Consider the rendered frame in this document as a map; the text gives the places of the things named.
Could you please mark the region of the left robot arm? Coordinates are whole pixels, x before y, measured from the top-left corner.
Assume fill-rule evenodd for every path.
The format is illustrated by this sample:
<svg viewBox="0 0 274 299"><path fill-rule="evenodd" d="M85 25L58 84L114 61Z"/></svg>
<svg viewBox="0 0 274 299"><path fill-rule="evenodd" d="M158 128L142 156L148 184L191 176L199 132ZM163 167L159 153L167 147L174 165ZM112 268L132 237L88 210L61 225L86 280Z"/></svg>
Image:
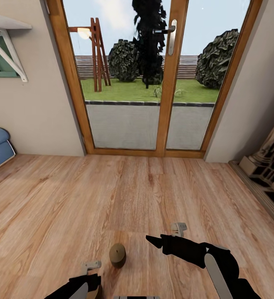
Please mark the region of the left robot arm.
<svg viewBox="0 0 274 299"><path fill-rule="evenodd" d="M89 275L89 270L100 269L102 261L94 260L82 264L80 276L71 277L69 282L44 299L86 299L87 293L97 290L101 276Z"/></svg>

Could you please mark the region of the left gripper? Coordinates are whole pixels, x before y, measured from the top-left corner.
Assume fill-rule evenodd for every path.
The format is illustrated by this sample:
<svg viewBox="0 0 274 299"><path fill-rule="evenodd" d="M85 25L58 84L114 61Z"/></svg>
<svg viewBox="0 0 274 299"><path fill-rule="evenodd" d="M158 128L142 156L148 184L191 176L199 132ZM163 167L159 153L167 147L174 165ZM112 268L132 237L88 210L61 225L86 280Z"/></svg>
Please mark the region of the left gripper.
<svg viewBox="0 0 274 299"><path fill-rule="evenodd" d="M84 275L84 278L88 281L88 292L97 290L98 285L101 284L101 276L98 274Z"/></svg>

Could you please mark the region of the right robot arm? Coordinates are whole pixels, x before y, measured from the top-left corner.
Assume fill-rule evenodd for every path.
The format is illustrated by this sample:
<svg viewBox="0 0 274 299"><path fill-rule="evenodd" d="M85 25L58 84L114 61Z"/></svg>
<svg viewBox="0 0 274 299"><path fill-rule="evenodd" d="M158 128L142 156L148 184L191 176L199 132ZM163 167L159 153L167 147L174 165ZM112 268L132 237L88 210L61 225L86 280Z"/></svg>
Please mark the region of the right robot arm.
<svg viewBox="0 0 274 299"><path fill-rule="evenodd" d="M163 246L165 255L173 254L202 269L206 267L220 299L261 299L246 279L239 279L239 266L229 249L183 238L186 223L174 223L171 230L172 235L146 235L146 239L159 249Z"/></svg>

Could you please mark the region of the pillar candle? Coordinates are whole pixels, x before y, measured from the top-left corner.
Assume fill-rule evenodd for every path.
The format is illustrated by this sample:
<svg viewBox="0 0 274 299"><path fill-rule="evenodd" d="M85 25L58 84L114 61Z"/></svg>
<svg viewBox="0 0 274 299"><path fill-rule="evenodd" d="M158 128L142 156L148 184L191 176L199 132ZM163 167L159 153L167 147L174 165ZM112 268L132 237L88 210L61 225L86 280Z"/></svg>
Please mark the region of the pillar candle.
<svg viewBox="0 0 274 299"><path fill-rule="evenodd" d="M126 250L122 244L114 244L110 251L109 257L115 268L121 268L126 262Z"/></svg>
<svg viewBox="0 0 274 299"><path fill-rule="evenodd" d="M86 299L101 299L102 297L102 285L98 285L97 290L90 291L87 293Z"/></svg>

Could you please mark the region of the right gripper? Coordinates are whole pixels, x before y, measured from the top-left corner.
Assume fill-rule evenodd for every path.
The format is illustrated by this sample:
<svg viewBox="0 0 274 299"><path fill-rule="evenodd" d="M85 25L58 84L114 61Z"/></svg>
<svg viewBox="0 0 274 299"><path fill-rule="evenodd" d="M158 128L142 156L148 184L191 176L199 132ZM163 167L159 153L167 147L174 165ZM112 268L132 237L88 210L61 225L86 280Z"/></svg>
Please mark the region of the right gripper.
<svg viewBox="0 0 274 299"><path fill-rule="evenodd" d="M153 236L146 235L146 239L152 243L157 248L162 249L163 254L165 255L176 255L177 257L188 260L188 248L189 244L192 242L189 239L178 237L178 236L171 236L171 235L160 235L161 238L156 238ZM191 263L191 262L189 262Z"/></svg>

